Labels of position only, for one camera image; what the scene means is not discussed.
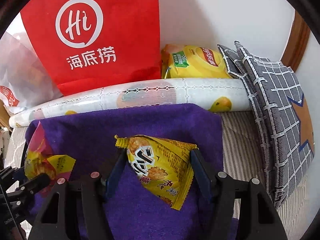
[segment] white wall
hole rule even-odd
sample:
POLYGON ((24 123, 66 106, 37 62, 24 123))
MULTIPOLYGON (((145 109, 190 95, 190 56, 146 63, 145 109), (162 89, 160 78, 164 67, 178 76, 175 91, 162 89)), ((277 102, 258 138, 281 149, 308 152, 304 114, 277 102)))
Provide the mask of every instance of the white wall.
POLYGON ((320 45, 314 35, 311 33, 307 49, 303 55, 300 66, 296 72, 297 78, 302 86, 305 94, 308 108, 312 120, 313 135, 315 141, 315 158, 308 168, 308 189, 307 189, 307 203, 308 211, 305 220, 305 230, 311 224, 313 218, 320 208, 320 156, 318 147, 320 143, 320 93, 319 93, 319 55, 320 45))
POLYGON ((10 23, 9 27, 6 30, 9 34, 12 36, 16 33, 25 33, 26 29, 23 25, 21 14, 18 13, 18 15, 14 18, 14 20, 10 23))
POLYGON ((182 43, 234 48, 239 40, 257 56, 279 60, 294 9, 286 0, 159 0, 161 48, 182 43))

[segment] hi logo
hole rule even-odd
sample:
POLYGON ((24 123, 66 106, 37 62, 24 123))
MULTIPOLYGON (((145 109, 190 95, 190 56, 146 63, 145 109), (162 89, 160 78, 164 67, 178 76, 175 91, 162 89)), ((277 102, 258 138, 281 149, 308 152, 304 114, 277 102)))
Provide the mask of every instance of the hi logo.
POLYGON ((56 17, 55 25, 57 35, 64 44, 77 49, 85 48, 91 45, 98 38, 102 30, 103 13, 100 6, 94 0, 69 0, 59 10, 56 17), (95 13, 96 18, 94 19, 94 22, 96 22, 96 27, 94 31, 92 30, 94 28, 92 23, 87 24, 88 18, 86 10, 77 9, 74 12, 71 9, 74 8, 73 5, 81 6, 81 4, 89 6, 89 9, 93 10, 95 13), (87 38, 86 32, 90 32, 92 35, 89 38, 87 38))

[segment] haidilao logo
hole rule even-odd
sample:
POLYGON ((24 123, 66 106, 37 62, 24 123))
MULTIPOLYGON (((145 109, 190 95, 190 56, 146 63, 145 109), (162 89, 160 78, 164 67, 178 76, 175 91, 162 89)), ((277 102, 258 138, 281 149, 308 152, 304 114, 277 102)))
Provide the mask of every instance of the haidilao logo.
POLYGON ((59 39, 69 47, 85 48, 99 36, 103 13, 94 0, 69 0, 56 17, 59 39))

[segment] yellow snack bag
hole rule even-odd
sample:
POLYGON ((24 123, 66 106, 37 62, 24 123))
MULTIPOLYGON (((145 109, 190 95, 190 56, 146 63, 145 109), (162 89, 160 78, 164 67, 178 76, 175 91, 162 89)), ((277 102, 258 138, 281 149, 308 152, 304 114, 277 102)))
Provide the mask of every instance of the yellow snack bag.
POLYGON ((68 180, 75 162, 76 160, 68 155, 53 155, 42 124, 39 122, 28 145, 24 172, 28 179, 33 179, 41 173, 48 174, 51 182, 40 192, 41 195, 46 196, 57 179, 68 180))
POLYGON ((189 152, 197 146, 146 135, 115 138, 117 147, 127 149, 129 163, 142 185, 180 210, 193 179, 189 152))
POLYGON ((232 78, 222 55, 212 49, 167 44, 161 56, 162 78, 232 78))

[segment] screw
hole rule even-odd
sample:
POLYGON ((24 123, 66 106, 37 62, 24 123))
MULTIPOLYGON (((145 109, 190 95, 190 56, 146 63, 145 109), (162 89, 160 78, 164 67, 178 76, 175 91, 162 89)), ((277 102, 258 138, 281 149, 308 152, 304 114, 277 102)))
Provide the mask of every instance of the screw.
POLYGON ((93 179, 95 179, 95 178, 97 178, 99 176, 100 176, 100 174, 97 171, 94 171, 93 173, 90 174, 90 177, 93 178, 93 179))
POLYGON ((65 182, 66 182, 66 179, 65 179, 65 178, 60 178, 60 179, 58 179, 58 181, 57 181, 57 183, 58 183, 59 185, 65 183, 65 182))
POLYGON ((253 184, 256 184, 256 185, 260 183, 260 181, 257 178, 253 178, 251 181, 253 184))
POLYGON ((225 172, 223 172, 223 171, 219 171, 219 172, 218 172, 218 176, 219 176, 220 178, 225 178, 225 177, 227 176, 227 174, 226 174, 225 172))

